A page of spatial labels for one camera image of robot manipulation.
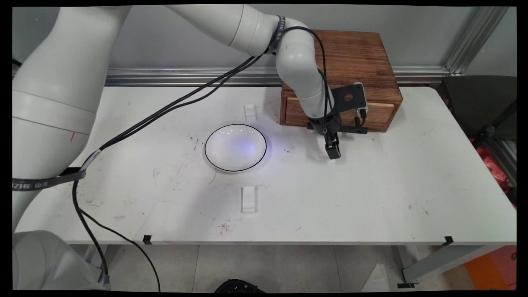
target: table surface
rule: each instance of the table surface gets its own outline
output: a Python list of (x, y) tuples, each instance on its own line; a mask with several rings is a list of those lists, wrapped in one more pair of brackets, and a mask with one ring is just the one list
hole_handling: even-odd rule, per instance
[[(106, 140), (194, 88), (105, 87), (82, 161)], [(153, 244), (516, 244), (516, 211), (431, 88), (400, 88), (386, 133), (342, 134), (329, 160), (323, 138), (280, 126), (280, 88), (220, 88), (103, 151), (79, 183), (79, 205), (102, 224)], [(218, 127), (245, 123), (254, 104), (268, 142), (247, 172), (216, 171), (204, 143)], [(256, 186), (258, 212), (241, 213)], [(102, 244), (125, 243), (89, 222)], [(91, 243), (71, 183), (42, 191), (17, 231), (49, 230)]]

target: gray wall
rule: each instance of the gray wall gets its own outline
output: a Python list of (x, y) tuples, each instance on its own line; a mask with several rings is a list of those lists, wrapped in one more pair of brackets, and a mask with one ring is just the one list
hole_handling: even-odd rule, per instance
[[(312, 29), (378, 32), (393, 66), (443, 66), (476, 11), (475, 7), (394, 5), (252, 6), (296, 18)], [(56, 8), (13, 8), (13, 57), (23, 61), (45, 38), (55, 17)], [(211, 40), (162, 6), (135, 6), (118, 35), (110, 66), (232, 67), (246, 57)], [(274, 57), (266, 56), (256, 66), (274, 64)]]
[(24, 62), (53, 28), (57, 7), (13, 7), (13, 59)]
[(510, 7), (465, 72), (517, 76), (517, 7)]

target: robotic arm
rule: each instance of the robotic arm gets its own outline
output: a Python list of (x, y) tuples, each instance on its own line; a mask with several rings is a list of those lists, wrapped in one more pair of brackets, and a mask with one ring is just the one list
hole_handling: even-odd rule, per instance
[[(306, 27), (247, 4), (166, 7), (210, 37), (252, 56), (268, 49), (278, 26)], [(129, 11), (130, 6), (60, 9), (49, 36), (13, 79), (13, 178), (57, 177), (84, 149), (111, 49)], [(310, 121), (325, 118), (331, 109), (327, 106), (325, 115), (326, 90), (315, 62), (312, 35), (302, 30), (286, 32), (275, 52), (281, 79), (294, 90)], [(46, 185), (13, 183), (13, 233), (41, 186)], [(83, 265), (87, 264), (53, 234), (13, 235), (14, 289), (96, 288), (92, 283), (97, 281)]]

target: floor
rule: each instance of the floor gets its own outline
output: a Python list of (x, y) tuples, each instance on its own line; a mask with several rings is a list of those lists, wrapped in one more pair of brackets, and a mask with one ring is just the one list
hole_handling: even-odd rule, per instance
[[(398, 289), (402, 264), (394, 246), (142, 247), (156, 266), (163, 292), (212, 293), (228, 279), (245, 280), (266, 293), (360, 292), (377, 263), (385, 265), (390, 291), (475, 289), (464, 266), (415, 289)], [(135, 246), (109, 246), (106, 260), (113, 291), (156, 291), (154, 273)]]

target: wooden box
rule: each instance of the wooden box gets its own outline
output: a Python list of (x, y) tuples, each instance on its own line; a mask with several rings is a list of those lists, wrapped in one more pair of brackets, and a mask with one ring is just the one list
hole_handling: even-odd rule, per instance
[[(325, 47), (330, 89), (362, 82), (369, 113), (365, 127), (386, 132), (402, 103), (396, 77), (378, 33), (314, 30)], [(323, 68), (323, 56), (315, 40), (315, 59)], [(343, 125), (354, 126), (355, 110), (341, 113)], [(280, 124), (306, 127), (308, 118), (295, 93), (282, 85)]]

